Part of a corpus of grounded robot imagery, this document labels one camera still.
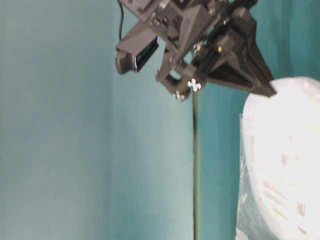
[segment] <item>blue-green wall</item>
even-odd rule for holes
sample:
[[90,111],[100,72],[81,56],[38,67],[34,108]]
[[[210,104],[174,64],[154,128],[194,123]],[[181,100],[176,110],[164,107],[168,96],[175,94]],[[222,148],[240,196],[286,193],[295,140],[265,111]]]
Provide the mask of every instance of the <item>blue-green wall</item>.
[[160,52],[115,72],[118,22],[115,0],[0,1],[1,240],[192,239],[191,101]]
[[[257,43],[275,78],[320,80],[320,1],[259,0]],[[234,240],[239,114],[246,93],[210,85],[198,96],[197,239]]]

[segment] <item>plastic bag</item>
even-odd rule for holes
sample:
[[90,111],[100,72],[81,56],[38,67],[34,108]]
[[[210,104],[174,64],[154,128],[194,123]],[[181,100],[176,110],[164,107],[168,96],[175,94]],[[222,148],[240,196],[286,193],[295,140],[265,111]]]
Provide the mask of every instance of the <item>plastic bag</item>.
[[240,181],[235,240],[279,240],[264,221],[254,198],[245,157],[244,142],[254,141],[254,136],[243,129],[240,116]]

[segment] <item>black cable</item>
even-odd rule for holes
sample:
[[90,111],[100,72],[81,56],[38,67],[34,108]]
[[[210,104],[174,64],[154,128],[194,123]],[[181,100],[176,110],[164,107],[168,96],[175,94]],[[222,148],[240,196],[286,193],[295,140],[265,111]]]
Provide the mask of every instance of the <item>black cable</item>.
[[120,25],[119,25],[119,40],[121,40],[122,39],[122,26],[124,24],[124,7],[122,6],[122,4],[119,0],[117,0],[117,1],[120,6],[120,12],[121,12]]

